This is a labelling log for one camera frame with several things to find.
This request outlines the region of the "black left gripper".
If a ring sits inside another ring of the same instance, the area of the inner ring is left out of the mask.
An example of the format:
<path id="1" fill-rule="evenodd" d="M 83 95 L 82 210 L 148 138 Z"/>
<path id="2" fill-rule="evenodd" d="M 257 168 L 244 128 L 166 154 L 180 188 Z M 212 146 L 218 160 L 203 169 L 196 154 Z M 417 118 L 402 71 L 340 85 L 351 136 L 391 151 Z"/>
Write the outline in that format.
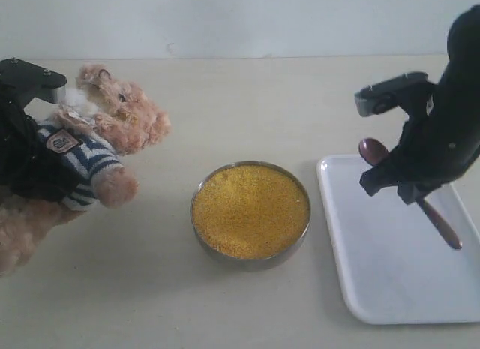
<path id="1" fill-rule="evenodd" d="M 38 136 L 36 121 L 11 99 L 1 99 L 1 185 L 27 199 L 60 202 L 79 174 Z"/>

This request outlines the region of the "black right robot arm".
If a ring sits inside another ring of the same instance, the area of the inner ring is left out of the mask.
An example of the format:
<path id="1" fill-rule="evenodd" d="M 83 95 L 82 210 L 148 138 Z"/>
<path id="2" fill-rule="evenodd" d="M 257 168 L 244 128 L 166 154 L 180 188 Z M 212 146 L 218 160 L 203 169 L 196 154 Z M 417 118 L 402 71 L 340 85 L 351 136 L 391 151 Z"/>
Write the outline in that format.
<path id="1" fill-rule="evenodd" d="M 397 187 L 410 204 L 462 177 L 479 157 L 479 6 L 463 12 L 447 37 L 448 64 L 437 83 L 413 71 L 355 93 L 360 116 L 400 107 L 408 119 L 398 144 L 364 172 L 370 195 Z"/>

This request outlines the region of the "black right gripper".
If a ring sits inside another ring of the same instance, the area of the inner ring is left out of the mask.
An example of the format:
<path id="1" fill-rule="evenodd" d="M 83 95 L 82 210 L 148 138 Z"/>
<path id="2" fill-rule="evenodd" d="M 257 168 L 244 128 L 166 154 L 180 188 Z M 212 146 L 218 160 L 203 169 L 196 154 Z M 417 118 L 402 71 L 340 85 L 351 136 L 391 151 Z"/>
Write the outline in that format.
<path id="1" fill-rule="evenodd" d="M 396 147 L 375 157 L 359 183 L 370 196 L 397 186 L 410 205 L 462 176 L 479 150 L 478 83 L 389 83 L 385 92 L 409 116 Z"/>

